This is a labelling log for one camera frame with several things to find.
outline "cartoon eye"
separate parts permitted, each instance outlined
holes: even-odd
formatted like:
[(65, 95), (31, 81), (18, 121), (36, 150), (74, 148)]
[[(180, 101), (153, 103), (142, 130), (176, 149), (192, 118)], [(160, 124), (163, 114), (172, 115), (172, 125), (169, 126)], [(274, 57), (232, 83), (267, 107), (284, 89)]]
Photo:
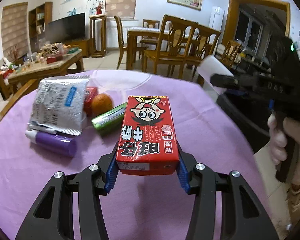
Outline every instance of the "cartoon eye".
[(141, 118), (145, 118), (147, 116), (147, 113), (145, 111), (141, 111), (139, 113), (139, 115), (140, 115)]
[(148, 116), (149, 116), (150, 119), (154, 119), (155, 118), (154, 112), (149, 112)]

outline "green tube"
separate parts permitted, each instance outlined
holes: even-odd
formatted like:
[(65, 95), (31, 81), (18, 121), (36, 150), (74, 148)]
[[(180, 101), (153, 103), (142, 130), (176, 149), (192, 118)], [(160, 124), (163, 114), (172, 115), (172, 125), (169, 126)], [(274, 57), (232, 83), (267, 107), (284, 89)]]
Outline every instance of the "green tube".
[(114, 109), (91, 120), (93, 127), (98, 131), (100, 135), (103, 136), (111, 133), (114, 129), (122, 126), (127, 103), (128, 102), (117, 106)]

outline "black tv screen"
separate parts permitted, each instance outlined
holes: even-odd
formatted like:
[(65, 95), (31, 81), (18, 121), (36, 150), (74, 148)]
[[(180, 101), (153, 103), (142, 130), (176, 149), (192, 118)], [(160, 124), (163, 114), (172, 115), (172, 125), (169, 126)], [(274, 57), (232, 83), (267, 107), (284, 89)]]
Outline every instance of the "black tv screen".
[(62, 18), (48, 24), (46, 40), (50, 43), (86, 38), (85, 13)]

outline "purple tablecloth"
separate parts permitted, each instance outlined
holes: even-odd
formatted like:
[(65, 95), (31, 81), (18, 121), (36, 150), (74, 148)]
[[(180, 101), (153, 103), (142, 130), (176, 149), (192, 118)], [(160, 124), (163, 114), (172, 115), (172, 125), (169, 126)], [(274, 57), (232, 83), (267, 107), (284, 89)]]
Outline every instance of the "purple tablecloth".
[[(128, 95), (167, 95), (177, 139), (185, 152), (214, 171), (239, 170), (267, 208), (261, 176), (253, 153), (233, 122), (197, 84), (131, 71), (100, 70), (91, 84), (107, 92), (120, 105)], [(70, 159), (31, 144), (25, 136), (35, 91), (21, 98), (0, 123), (0, 227), (10, 239), (40, 191), (56, 171), (80, 172), (112, 151), (120, 131), (101, 138), (93, 127), (78, 137), (78, 153)], [(221, 226), (217, 195), (216, 230)], [(184, 240), (194, 196), (180, 187), (176, 174), (128, 176), (119, 172), (114, 189), (100, 197), (111, 240)], [(77, 195), (74, 230), (80, 239)]]

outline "purple tube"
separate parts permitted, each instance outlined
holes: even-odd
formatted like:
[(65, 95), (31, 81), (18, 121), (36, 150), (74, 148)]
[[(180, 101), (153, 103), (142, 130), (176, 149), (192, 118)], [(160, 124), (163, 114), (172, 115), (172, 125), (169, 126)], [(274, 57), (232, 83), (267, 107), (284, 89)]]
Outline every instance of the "purple tube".
[(73, 157), (77, 152), (77, 141), (74, 138), (37, 130), (26, 131), (26, 137), (42, 148), (58, 154)]

